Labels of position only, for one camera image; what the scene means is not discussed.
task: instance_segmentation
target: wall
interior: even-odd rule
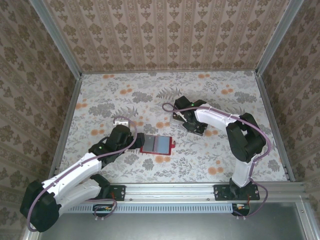
[[[255,69],[289,0],[45,0],[84,72]]]
[[[305,0],[262,76],[294,175],[320,223],[320,0]]]
[[[48,177],[75,78],[27,0],[0,1],[0,239],[18,239],[26,186]]]

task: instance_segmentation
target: floor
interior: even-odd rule
[[[213,126],[203,136],[172,128],[171,114],[162,110],[163,103],[183,95],[232,114],[251,113],[272,142],[253,178],[286,181],[253,71],[83,75],[60,171],[111,132],[113,117],[123,115],[135,121],[138,132],[173,137],[176,148],[170,156],[126,151],[101,171],[111,183],[228,182],[236,158],[227,136]]]
[[[267,203],[252,217],[230,213],[64,214],[40,240],[306,240],[294,203]]]

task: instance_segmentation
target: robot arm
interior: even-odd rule
[[[30,222],[39,232],[48,230],[68,209],[88,199],[112,198],[110,183],[103,176],[96,173],[106,165],[113,163],[123,152],[90,161],[87,160],[124,149],[132,143],[133,139],[127,126],[117,125],[109,137],[94,144],[79,161],[60,174],[43,182],[31,182],[25,191],[20,212],[27,218],[31,205],[39,193],[75,166],[78,167],[50,187],[35,204]],[[144,134],[138,133],[137,139],[130,149],[140,148],[144,143]]]
[[[235,163],[235,170],[231,181],[239,188],[245,187],[250,182],[250,170],[254,158],[262,152],[266,145],[265,138],[250,126],[242,122],[228,117],[230,113],[226,113],[219,109],[218,113],[212,111],[216,108],[210,106],[205,101],[198,100],[195,103],[190,102],[185,96],[180,97],[174,103],[174,107],[178,110],[190,107],[207,107],[209,109],[197,109],[182,111],[181,118],[185,121],[183,126],[189,132],[204,131],[204,124],[214,126],[222,130],[228,136],[231,152],[238,159]],[[254,117],[245,113],[243,115],[233,116],[245,120],[258,128],[258,124]]]

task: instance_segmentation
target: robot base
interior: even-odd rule
[[[230,184],[213,186],[216,201],[247,201],[260,200],[258,186],[252,182],[244,187],[238,187],[230,179]]]

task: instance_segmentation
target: floral tablecloth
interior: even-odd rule
[[[286,181],[253,71],[83,75],[60,171],[110,134],[113,117],[123,115],[135,121],[139,132],[172,136],[176,148],[170,156],[126,151],[101,171],[111,183],[229,181],[236,158],[222,131],[209,126],[199,136],[170,126],[171,114],[161,106],[183,95],[232,114],[251,113],[272,142],[270,155],[257,164],[253,178]]]

